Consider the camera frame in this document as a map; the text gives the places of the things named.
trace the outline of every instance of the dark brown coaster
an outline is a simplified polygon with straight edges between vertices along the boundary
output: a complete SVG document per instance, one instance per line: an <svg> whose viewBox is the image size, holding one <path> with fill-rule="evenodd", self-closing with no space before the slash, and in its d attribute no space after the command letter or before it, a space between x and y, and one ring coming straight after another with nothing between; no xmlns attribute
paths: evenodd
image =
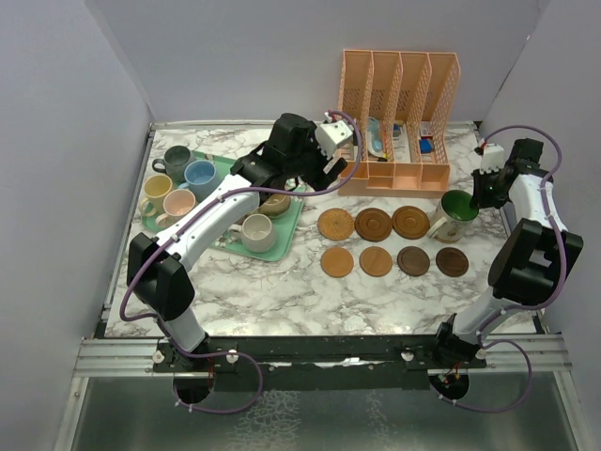
<svg viewBox="0 0 601 451"><path fill-rule="evenodd" d="M408 240L417 240L430 228L427 214L417 207L401 207L393 215L394 231Z"/></svg>
<svg viewBox="0 0 601 451"><path fill-rule="evenodd" d="M393 230L393 220L380 209L365 209L355 219L355 230L361 238L368 241L382 241Z"/></svg>
<svg viewBox="0 0 601 451"><path fill-rule="evenodd" d="M436 266L449 277L459 277L468 271L470 261L459 249L445 247L436 254Z"/></svg>
<svg viewBox="0 0 601 451"><path fill-rule="evenodd" d="M419 247L407 246L396 258L401 270L409 275L424 275L430 269L430 257Z"/></svg>

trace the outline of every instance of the beige mug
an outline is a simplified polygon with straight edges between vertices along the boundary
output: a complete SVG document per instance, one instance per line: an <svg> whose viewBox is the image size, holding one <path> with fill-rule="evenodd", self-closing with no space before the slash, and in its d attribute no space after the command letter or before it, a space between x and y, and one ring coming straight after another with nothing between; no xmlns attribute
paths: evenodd
<svg viewBox="0 0 601 451"><path fill-rule="evenodd" d="M271 219L277 218L288 211L291 202L290 196L287 194L274 194L259 207L259 213Z"/></svg>
<svg viewBox="0 0 601 451"><path fill-rule="evenodd" d="M255 254L268 252L277 240L277 231L271 219L264 214L252 214L244 220L242 225L229 227L230 235L239 235L242 244Z"/></svg>
<svg viewBox="0 0 601 451"><path fill-rule="evenodd" d="M478 216L479 210L472 207L470 202L471 195L465 191L452 190L445 193L430 222L432 226L427 236L442 242L459 241Z"/></svg>

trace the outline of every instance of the mug handle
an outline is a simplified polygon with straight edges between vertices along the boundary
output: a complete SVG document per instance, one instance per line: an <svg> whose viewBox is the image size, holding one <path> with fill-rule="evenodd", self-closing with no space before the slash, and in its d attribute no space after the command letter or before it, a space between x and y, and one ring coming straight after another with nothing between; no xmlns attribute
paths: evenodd
<svg viewBox="0 0 601 451"><path fill-rule="evenodd" d="M227 232L229 233L229 235L232 238L235 238L236 240L241 240L242 239L242 226L238 225L238 224L232 224L228 229Z"/></svg>
<svg viewBox="0 0 601 451"><path fill-rule="evenodd" d="M165 160L163 158L157 158L152 161L152 169L155 172L160 172L161 174L166 174L167 173L166 167L167 166L166 166Z"/></svg>
<svg viewBox="0 0 601 451"><path fill-rule="evenodd" d="M169 216L167 213L159 215L159 217L157 217L157 219L154 220L157 227L160 228L161 230L164 230L168 226L170 226L170 224L169 224L170 221L171 221L171 216Z"/></svg>
<svg viewBox="0 0 601 451"><path fill-rule="evenodd" d="M144 216L145 218L147 218L148 216L154 216L155 214L157 214L157 209L155 209L154 205L152 205L152 204L150 204L150 206L152 207L152 210L146 211L146 206L149 203L150 203L150 199L145 197L140 201L140 204L138 205L138 210L140 211L142 216Z"/></svg>
<svg viewBox="0 0 601 451"><path fill-rule="evenodd" d="M434 237L434 235L436 235L436 232L439 231L439 228L441 228L442 226L444 226L447 222L447 218L440 218L438 219L434 225L432 225L430 227L430 229L427 231L426 235L428 238L432 238Z"/></svg>

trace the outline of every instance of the blue object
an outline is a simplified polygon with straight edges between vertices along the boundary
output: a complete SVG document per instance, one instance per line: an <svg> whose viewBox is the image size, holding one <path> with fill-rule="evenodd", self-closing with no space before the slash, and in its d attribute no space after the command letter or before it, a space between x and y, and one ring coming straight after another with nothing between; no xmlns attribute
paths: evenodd
<svg viewBox="0 0 601 451"><path fill-rule="evenodd" d="M184 178L186 181L179 185L179 189L192 191L198 202L205 200L222 182L215 164L207 160L190 164L184 171Z"/></svg>
<svg viewBox="0 0 601 451"><path fill-rule="evenodd" d="M381 157L384 155L382 141L380 140L379 133L379 120L374 117L370 117L367 123L367 130L372 133L371 142L368 143L367 151L375 157Z"/></svg>
<svg viewBox="0 0 601 451"><path fill-rule="evenodd" d="M431 153L433 150L432 143L429 139L420 139L420 152Z"/></svg>

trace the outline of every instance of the round coaster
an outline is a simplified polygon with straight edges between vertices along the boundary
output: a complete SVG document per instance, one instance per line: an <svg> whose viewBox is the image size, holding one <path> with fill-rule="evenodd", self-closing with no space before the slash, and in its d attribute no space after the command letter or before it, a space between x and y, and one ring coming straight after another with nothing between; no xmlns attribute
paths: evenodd
<svg viewBox="0 0 601 451"><path fill-rule="evenodd" d="M382 241L393 230L393 220L380 209L365 209L355 219L355 230L361 238L368 241Z"/></svg>
<svg viewBox="0 0 601 451"><path fill-rule="evenodd" d="M408 240L417 240L430 228L427 214L417 207L401 207L393 215L394 231Z"/></svg>
<svg viewBox="0 0 601 451"><path fill-rule="evenodd" d="M396 257L401 270L409 275L424 275L430 269L430 257L419 247L407 246Z"/></svg>
<svg viewBox="0 0 601 451"><path fill-rule="evenodd" d="M348 275L354 264L353 256L342 247L331 247L321 256L321 269L331 277Z"/></svg>
<svg viewBox="0 0 601 451"><path fill-rule="evenodd" d="M346 210L329 209L317 220L319 232L330 240L346 240L355 228L353 217Z"/></svg>
<svg viewBox="0 0 601 451"><path fill-rule="evenodd" d="M449 277L459 277L468 271L470 261L459 249L445 247L436 254L436 266Z"/></svg>
<svg viewBox="0 0 601 451"><path fill-rule="evenodd" d="M393 267L393 258L386 249L372 246L361 252L359 264L369 275L381 277L388 274Z"/></svg>

